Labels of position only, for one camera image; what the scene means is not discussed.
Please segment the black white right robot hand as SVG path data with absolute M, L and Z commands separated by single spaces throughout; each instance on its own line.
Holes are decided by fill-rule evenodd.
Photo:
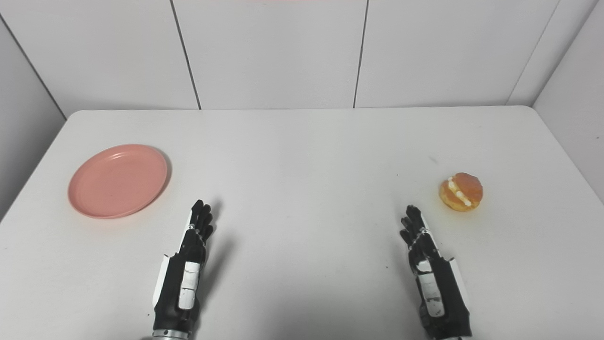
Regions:
M 443 257 L 421 210 L 406 207 L 400 235 L 408 248 L 408 262 L 421 297 L 421 325 L 431 340 L 472 337 L 470 309 L 455 258 Z

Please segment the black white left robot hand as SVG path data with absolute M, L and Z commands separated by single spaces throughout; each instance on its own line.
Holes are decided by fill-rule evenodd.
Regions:
M 191 208 L 179 249 L 164 256 L 153 295 L 152 338 L 187 340 L 199 318 L 199 282 L 208 258 L 207 241 L 214 232 L 211 206 L 197 200 Z

